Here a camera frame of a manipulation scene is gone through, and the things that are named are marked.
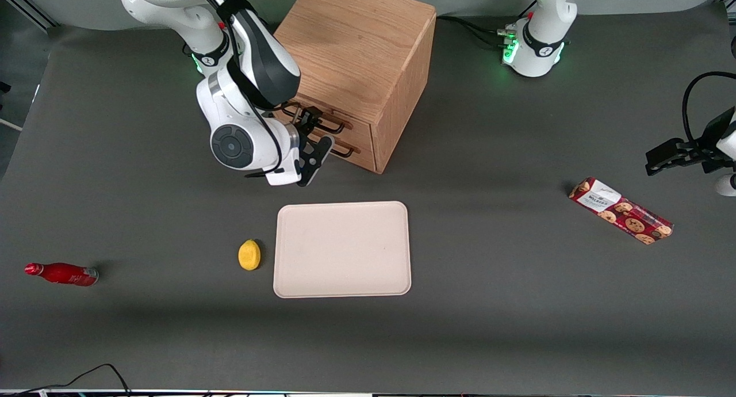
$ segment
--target white robotic arm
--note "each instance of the white robotic arm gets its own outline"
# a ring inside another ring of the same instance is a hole
[[[197,100],[210,124],[210,147],[221,164],[258,171],[271,185],[307,185],[334,140],[314,143],[308,130],[266,117],[294,98],[300,71],[245,0],[121,0],[132,17],[172,28],[194,52],[205,79]],[[228,28],[202,5],[210,4]]]
[[[710,174],[720,169],[731,169],[716,180],[715,190],[723,196],[736,197],[736,106],[726,109],[710,121],[699,138],[692,135],[689,126],[688,103],[692,88],[709,77],[736,79],[731,72],[705,72],[697,75],[685,88],[683,95],[683,128],[688,141],[670,138],[646,153],[646,173],[649,176],[673,167],[700,164]]]
[[[523,17],[499,31],[507,36],[508,45],[502,63],[525,77],[541,77],[559,61],[563,39],[578,16],[578,4],[573,1],[536,1],[531,19]]]

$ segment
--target cookie package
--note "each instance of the cookie package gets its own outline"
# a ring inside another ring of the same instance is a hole
[[[672,223],[631,202],[594,177],[578,184],[570,198],[644,245],[651,245],[672,234]]]

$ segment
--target wooden cabinet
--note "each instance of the wooden cabinet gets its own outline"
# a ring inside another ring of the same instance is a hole
[[[427,84],[435,19],[414,0],[297,0],[276,30],[302,71],[295,100],[345,123],[347,161],[384,172]]]

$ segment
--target cable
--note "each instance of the cable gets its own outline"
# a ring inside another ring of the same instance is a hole
[[[128,384],[125,382],[125,380],[123,379],[123,376],[120,375],[120,373],[115,368],[115,366],[112,365],[112,364],[110,364],[110,363],[100,364],[100,365],[96,366],[95,368],[93,368],[91,370],[84,371],[84,373],[81,373],[81,374],[79,374],[79,376],[74,377],[73,380],[69,381],[66,384],[49,384],[49,385],[45,385],[45,386],[41,386],[41,387],[31,388],[29,390],[25,390],[25,391],[21,391],[21,392],[16,392],[15,394],[10,394],[10,395],[29,394],[30,392],[35,392],[35,391],[39,391],[39,390],[45,390],[47,388],[63,388],[63,387],[69,387],[72,384],[74,384],[74,382],[76,382],[78,379],[81,379],[82,377],[86,376],[87,374],[91,373],[92,371],[96,371],[96,370],[98,370],[98,369],[100,369],[102,367],[110,367],[113,370],[113,372],[115,372],[115,375],[118,376],[118,379],[120,380],[120,384],[122,384],[123,389],[125,390],[126,396],[127,397],[131,397],[131,392],[132,392],[131,388],[128,387]]]
[[[211,6],[213,6],[214,8],[217,8],[218,7],[218,4],[214,0],[206,0],[206,1],[208,1],[211,4]],[[237,69],[240,70],[240,59],[239,59],[240,51],[237,48],[237,37],[235,37],[235,33],[232,31],[232,22],[235,20],[235,17],[232,16],[230,20],[231,21],[224,22],[224,23],[228,27],[228,36],[229,36],[229,38],[231,38],[231,43],[232,43],[232,58],[236,62]],[[271,173],[271,172],[274,172],[274,171],[278,170],[279,167],[281,167],[281,163],[283,163],[283,154],[281,153],[281,145],[279,144],[278,139],[276,138],[276,135],[274,135],[274,132],[271,131],[271,128],[269,128],[268,124],[266,124],[266,122],[263,119],[263,117],[260,116],[260,112],[258,112],[258,110],[256,109],[256,106],[253,105],[253,103],[250,101],[250,98],[248,97],[248,95],[245,94],[245,93],[243,93],[242,95],[245,98],[245,100],[248,102],[248,104],[250,105],[250,107],[253,108],[253,112],[255,112],[255,116],[258,118],[258,121],[260,121],[260,124],[266,129],[266,132],[269,133],[269,137],[271,137],[271,140],[273,140],[273,142],[274,142],[274,146],[276,146],[276,154],[278,154],[278,163],[276,164],[276,166],[274,166],[272,169],[270,169],[268,171],[261,171],[261,172],[258,172],[258,173],[246,174],[245,175],[245,177],[247,177],[247,178],[251,178],[251,177],[263,177],[266,174]]]
[[[273,108],[261,108],[260,106],[256,106],[256,109],[260,109],[261,111],[277,112],[277,111],[283,110],[284,108],[289,108],[290,106],[296,106],[296,105],[298,105],[298,103],[294,101],[287,101],[281,105],[274,106]]]
[[[493,43],[492,41],[487,40],[486,38],[482,37],[481,35],[479,35],[479,33],[476,32],[476,30],[478,30],[479,32],[482,32],[482,33],[494,33],[495,34],[495,32],[492,32],[489,29],[482,28],[476,24],[468,22],[465,19],[461,19],[459,17],[454,17],[454,16],[438,16],[437,19],[457,22],[460,25],[462,25],[462,27],[464,27],[466,30],[468,30],[468,32],[470,32],[471,35],[476,37],[478,40],[483,41],[483,43],[485,43],[486,45],[493,46],[494,48],[497,46],[496,43]]]
[[[523,12],[519,13],[518,17],[519,18],[524,17],[524,14],[526,14],[526,12],[528,12],[529,9],[531,9],[532,7],[534,7],[535,4],[536,4],[536,0],[534,0],[533,2],[531,2],[531,4],[529,6],[527,6],[526,9],[524,9]]]
[[[461,19],[460,17],[447,16],[445,14],[445,15],[442,15],[442,16],[437,16],[437,19],[439,19],[439,20],[450,20],[450,22],[458,22],[461,25],[465,25],[465,26],[468,26],[468,27],[471,27],[471,28],[477,30],[478,32],[492,33],[493,35],[495,35],[495,33],[496,33],[496,30],[491,30],[489,28],[482,28],[479,25],[476,25],[476,23],[473,23],[470,20]]]
[[[697,75],[696,78],[691,80],[688,87],[685,89],[685,93],[683,95],[683,127],[685,130],[685,135],[688,137],[689,142],[692,143],[698,155],[702,156],[702,158],[706,159],[708,162],[716,164],[716,166],[729,168],[731,167],[729,163],[727,163],[726,161],[716,161],[711,156],[707,155],[705,151],[703,151],[700,148],[699,145],[697,145],[697,141],[695,140],[694,137],[692,137],[691,128],[689,127],[689,118],[688,118],[689,95],[691,95],[692,88],[694,88],[698,82],[708,77],[722,77],[722,78],[736,79],[736,74],[732,74],[731,72],[719,72],[719,71],[705,72],[705,74]]]

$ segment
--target white tray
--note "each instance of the white tray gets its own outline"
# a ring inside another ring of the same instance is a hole
[[[408,214],[403,203],[287,205],[279,211],[276,295],[404,295],[410,287]]]

